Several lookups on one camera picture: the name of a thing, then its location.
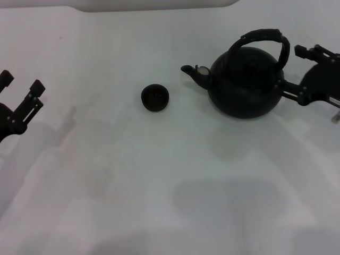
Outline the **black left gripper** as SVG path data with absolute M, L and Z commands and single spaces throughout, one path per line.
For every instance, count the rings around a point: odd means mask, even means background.
M 3 70 L 0 74 L 0 93 L 7 88 L 14 80 L 13 75 L 8 70 Z M 21 135 L 27 130 L 28 123 L 43 107 L 39 97 L 45 91 L 40 80 L 35 80 L 30 87 L 29 93 L 15 111 L 10 110 L 1 103 L 1 141 L 11 135 Z

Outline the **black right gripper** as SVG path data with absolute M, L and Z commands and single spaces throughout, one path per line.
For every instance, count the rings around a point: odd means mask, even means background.
M 306 106 L 324 101 L 339 108 L 339 53 L 333 53 L 320 45 L 307 49 L 294 47 L 295 55 L 318 63 L 303 77 L 301 86 L 278 79 L 275 88 L 281 96 Z

